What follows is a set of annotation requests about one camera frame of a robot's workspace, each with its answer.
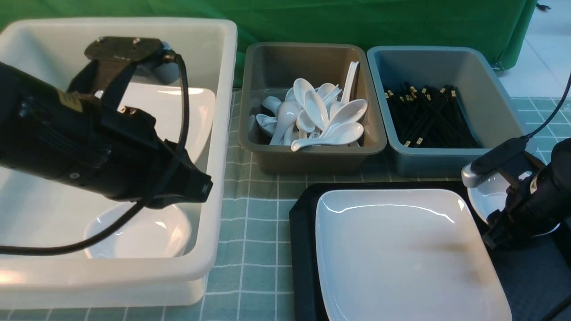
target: black cable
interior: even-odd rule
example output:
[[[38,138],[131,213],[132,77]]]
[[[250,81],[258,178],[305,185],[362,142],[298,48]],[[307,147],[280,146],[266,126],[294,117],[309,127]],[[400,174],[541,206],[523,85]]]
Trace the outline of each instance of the black cable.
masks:
[[[10,255],[62,255],[67,253],[72,253],[76,251],[83,250],[94,244],[101,242],[102,240],[109,237],[111,234],[117,232],[123,225],[125,225],[130,219],[132,219],[142,208],[144,208],[149,202],[151,202],[155,195],[160,192],[168,180],[172,177],[176,168],[178,167],[180,160],[186,155],[186,150],[184,146],[186,145],[186,139],[189,127],[190,118],[190,103],[188,101],[188,78],[186,74],[186,65],[184,60],[179,54],[174,56],[174,62],[178,65],[180,72],[180,85],[182,90],[182,124],[180,127],[180,134],[178,145],[174,152],[170,163],[167,165],[163,175],[159,178],[158,182],[154,187],[139,201],[137,201],[130,209],[125,212],[118,220],[113,224],[109,225],[103,231],[95,234],[94,236],[85,239],[81,242],[77,242],[70,245],[64,246],[54,246],[54,247],[26,247],[26,246],[0,246],[0,254],[10,254]]]
[[[570,86],[571,86],[571,74],[569,74],[569,80],[567,80],[567,86],[565,87],[565,91],[563,92],[563,96],[561,97],[559,104],[557,104],[557,107],[555,107],[555,110],[553,110],[551,115],[545,120],[545,122],[543,122],[543,124],[541,124],[541,126],[539,126],[536,130],[534,130],[533,132],[531,132],[530,134],[527,134],[525,136],[526,142],[528,140],[530,140],[531,137],[533,137],[537,133],[539,133],[542,129],[544,129],[545,126],[547,126],[547,124],[553,119],[553,117],[555,117],[555,115],[557,115],[557,112],[559,111],[559,109],[561,109],[561,106],[563,106],[563,103],[565,102],[565,100],[567,98],[567,93],[569,93],[569,87]]]
[[[571,294],[547,313],[541,321],[551,321],[571,304]]]

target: gray plastic bin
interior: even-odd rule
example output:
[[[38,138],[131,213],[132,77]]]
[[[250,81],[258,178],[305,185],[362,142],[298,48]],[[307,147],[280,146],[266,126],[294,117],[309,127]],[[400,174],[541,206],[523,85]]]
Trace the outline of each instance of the gray plastic bin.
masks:
[[[395,165],[401,176],[457,177],[462,167],[503,141],[524,134],[511,100],[484,56],[461,47],[374,47],[369,66]],[[458,87],[464,115],[484,149],[424,149],[402,145],[385,98],[383,86],[398,89],[403,82],[422,88]],[[534,150],[528,144],[528,150]]]
[[[262,100],[276,96],[283,100],[296,78],[315,86],[322,83],[345,85],[351,61],[359,61],[352,99],[366,99],[365,133],[360,147],[313,146],[293,152],[289,146],[269,146],[254,117],[264,113]],[[260,169],[268,174],[351,174],[367,156],[380,153],[387,145],[379,103],[367,55],[356,46],[267,42],[250,46],[246,52],[239,125],[240,145],[253,153]]]

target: green curtain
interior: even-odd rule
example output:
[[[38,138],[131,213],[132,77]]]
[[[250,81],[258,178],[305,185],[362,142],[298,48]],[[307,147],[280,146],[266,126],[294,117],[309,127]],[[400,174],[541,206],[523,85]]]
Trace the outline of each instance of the green curtain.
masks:
[[[237,86],[246,48],[260,41],[466,46],[515,65],[537,0],[19,0],[0,27],[30,18],[206,17],[238,25]]]

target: black tray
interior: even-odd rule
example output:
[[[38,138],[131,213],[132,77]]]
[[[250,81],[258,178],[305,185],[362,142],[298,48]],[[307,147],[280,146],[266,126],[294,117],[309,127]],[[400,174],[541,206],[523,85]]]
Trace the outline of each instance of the black tray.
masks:
[[[309,186],[289,212],[295,319],[328,320],[317,271],[315,211],[319,198],[331,190],[395,190],[440,188],[459,194],[474,216],[481,234],[487,225],[476,216],[460,181],[326,183]],[[571,292],[571,230],[562,224],[551,237],[537,238],[524,250],[490,252],[512,319],[539,320]],[[571,309],[556,320],[571,320]]]

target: white bowl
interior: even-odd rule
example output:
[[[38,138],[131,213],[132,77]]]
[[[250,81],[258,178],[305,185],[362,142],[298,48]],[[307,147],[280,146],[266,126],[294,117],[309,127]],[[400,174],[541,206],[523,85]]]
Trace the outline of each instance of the white bowl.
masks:
[[[505,199],[508,197],[506,190],[509,187],[509,183],[505,178],[496,174],[488,179],[487,182],[480,184],[475,188],[468,188],[468,198],[476,214],[480,217],[484,223],[488,224],[488,216],[495,210],[503,210],[505,208]],[[541,236],[549,234],[555,231],[559,227],[559,224],[551,231],[538,234],[535,236]]]
[[[96,217],[83,237],[101,232],[131,206],[133,203],[122,203]],[[190,222],[178,206],[162,210],[143,208],[113,235],[85,249],[85,253],[90,259],[172,258],[183,253],[190,233]]]

